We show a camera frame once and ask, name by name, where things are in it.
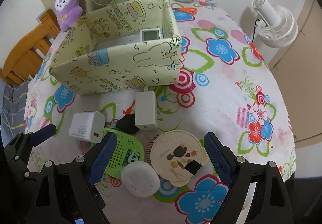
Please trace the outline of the floral tablecloth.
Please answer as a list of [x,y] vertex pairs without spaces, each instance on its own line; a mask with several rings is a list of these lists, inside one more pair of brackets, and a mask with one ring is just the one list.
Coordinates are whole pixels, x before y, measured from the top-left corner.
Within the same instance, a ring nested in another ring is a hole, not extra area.
[[[196,15],[174,11],[182,36],[179,83],[152,86],[156,94],[158,129],[141,131],[143,146],[162,133],[183,130],[202,141],[213,132],[235,155],[251,163],[274,161],[284,180],[296,170],[295,143],[287,108],[273,74],[251,39],[212,0],[171,2],[172,9],[194,7]],[[49,68],[64,34],[54,40],[28,89],[26,131],[47,124],[57,134],[33,148],[28,167],[39,172],[48,160],[71,162],[90,145],[68,135],[76,112],[98,111],[115,124],[135,111],[139,88],[81,96],[50,75]],[[188,184],[177,188],[161,180],[147,198],[133,196],[119,179],[104,174],[97,184],[111,223],[208,223],[227,193],[210,163]]]

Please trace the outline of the white round earbud case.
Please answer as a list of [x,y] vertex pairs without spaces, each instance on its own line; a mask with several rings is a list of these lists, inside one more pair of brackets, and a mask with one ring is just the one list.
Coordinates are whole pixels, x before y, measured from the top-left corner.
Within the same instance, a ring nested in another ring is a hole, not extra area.
[[144,161],[136,161],[124,167],[121,182],[132,195],[138,198],[150,197],[160,188],[158,174]]

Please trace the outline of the grey plaid bedding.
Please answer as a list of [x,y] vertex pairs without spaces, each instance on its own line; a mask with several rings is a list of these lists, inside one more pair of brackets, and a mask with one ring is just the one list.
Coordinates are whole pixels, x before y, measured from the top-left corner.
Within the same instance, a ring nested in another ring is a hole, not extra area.
[[25,130],[25,109],[29,81],[9,85],[1,80],[1,135],[7,145]]

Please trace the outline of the yellow cartoon fabric storage box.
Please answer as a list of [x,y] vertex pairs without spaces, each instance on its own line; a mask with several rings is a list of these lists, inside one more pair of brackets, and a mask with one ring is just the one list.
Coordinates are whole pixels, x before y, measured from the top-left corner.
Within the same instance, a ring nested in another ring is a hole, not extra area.
[[[141,29],[164,39],[141,42]],[[56,51],[49,72],[81,95],[178,82],[182,38],[169,0],[131,0],[80,17]]]

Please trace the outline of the purple plush toy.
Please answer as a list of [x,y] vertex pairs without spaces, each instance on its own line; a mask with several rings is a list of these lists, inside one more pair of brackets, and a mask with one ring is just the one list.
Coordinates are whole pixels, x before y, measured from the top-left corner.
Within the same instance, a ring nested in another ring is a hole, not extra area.
[[54,7],[61,32],[69,30],[83,12],[79,0],[55,0]]

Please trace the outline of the green panda speaker case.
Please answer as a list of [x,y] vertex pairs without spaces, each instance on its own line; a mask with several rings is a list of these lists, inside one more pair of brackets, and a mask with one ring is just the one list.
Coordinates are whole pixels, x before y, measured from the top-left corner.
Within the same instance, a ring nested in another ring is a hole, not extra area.
[[91,146],[99,143],[107,133],[115,137],[104,146],[97,160],[100,166],[106,166],[105,174],[120,179],[124,167],[144,160],[145,150],[134,136],[111,128],[104,128],[100,134],[93,133],[90,138]]

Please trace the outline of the black car key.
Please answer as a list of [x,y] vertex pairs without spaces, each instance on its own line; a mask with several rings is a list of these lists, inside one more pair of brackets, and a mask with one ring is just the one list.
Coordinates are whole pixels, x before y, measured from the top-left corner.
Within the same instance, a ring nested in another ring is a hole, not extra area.
[[129,135],[136,134],[140,129],[135,125],[135,114],[126,114],[122,119],[118,120],[116,127]]

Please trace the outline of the white floor fan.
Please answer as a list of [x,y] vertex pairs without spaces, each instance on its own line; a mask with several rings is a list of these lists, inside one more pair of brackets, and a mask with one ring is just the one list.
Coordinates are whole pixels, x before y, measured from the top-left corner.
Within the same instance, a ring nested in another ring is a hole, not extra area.
[[265,23],[258,32],[265,45],[271,48],[283,48],[295,41],[298,25],[288,8],[272,6],[268,0],[253,0],[252,6]]

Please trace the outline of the white 45W charger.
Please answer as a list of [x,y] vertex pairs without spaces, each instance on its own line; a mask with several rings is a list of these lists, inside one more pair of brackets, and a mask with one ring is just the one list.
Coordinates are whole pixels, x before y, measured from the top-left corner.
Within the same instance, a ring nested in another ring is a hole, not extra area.
[[84,142],[99,143],[103,139],[105,119],[98,111],[74,113],[69,136]]

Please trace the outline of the wooden chair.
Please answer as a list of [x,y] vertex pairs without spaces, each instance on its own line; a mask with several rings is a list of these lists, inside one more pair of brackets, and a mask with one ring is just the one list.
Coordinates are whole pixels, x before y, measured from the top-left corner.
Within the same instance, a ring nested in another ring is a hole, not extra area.
[[1,80],[10,85],[20,85],[35,76],[43,62],[37,53],[47,55],[52,43],[60,32],[60,26],[53,10],[46,10],[40,17],[40,24],[25,35],[9,53],[3,69]]

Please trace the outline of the orange handled scissors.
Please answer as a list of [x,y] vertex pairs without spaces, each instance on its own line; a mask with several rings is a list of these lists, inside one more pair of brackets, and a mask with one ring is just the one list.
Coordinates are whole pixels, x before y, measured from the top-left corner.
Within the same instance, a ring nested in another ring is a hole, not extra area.
[[179,8],[173,8],[174,11],[182,11],[185,13],[188,13],[190,15],[196,15],[198,13],[198,10],[194,7],[179,7]]

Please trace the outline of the round beige compact mirror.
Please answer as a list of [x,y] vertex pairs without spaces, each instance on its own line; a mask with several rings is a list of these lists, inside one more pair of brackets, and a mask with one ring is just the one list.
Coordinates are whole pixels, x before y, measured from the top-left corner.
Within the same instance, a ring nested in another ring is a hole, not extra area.
[[161,178],[175,187],[182,187],[209,162],[209,158],[194,135],[175,130],[162,133],[149,141],[146,162]]

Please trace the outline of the white power adapter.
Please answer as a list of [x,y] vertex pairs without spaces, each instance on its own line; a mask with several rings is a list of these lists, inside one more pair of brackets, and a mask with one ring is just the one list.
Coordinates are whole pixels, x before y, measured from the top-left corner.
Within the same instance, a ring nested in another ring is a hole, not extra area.
[[138,92],[135,96],[135,125],[140,130],[156,130],[157,102],[154,91]]

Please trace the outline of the white remote control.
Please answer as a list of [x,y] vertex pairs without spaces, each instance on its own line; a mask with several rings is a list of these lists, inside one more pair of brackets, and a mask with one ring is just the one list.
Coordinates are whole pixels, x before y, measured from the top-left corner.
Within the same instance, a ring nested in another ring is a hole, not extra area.
[[161,40],[164,39],[160,28],[141,29],[140,40],[141,42]]

